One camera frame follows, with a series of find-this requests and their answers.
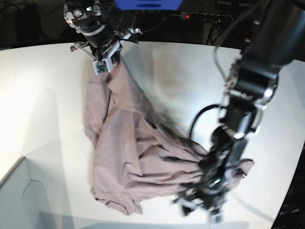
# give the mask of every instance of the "garment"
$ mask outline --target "garment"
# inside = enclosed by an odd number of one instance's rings
[[[92,194],[126,215],[142,214],[140,201],[175,194],[201,174],[201,158],[150,123],[152,112],[122,63],[89,80],[85,133],[95,147]]]

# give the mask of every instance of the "white tabletop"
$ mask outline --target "white tabletop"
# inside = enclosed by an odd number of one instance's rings
[[[204,45],[124,43],[130,73],[159,112],[167,113],[186,134],[195,114],[219,103],[223,81],[213,63],[213,48]],[[220,49],[228,72],[238,50]],[[144,223],[205,228],[204,213],[183,218],[174,197],[143,201],[143,215],[125,216],[96,202],[91,194],[93,148],[83,133],[86,82],[92,64],[70,44],[36,46],[0,52],[0,152],[26,156],[32,179],[41,181],[49,205],[44,209],[63,225]],[[228,195],[224,228],[269,229],[286,196],[305,139],[305,72],[294,61],[280,74],[277,93],[265,111],[261,131],[251,137],[243,158],[255,166]],[[216,111],[200,119],[195,140],[210,145]]]

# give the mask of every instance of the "blue object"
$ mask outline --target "blue object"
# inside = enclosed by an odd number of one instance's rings
[[[116,0],[121,10],[177,10],[183,0]]]

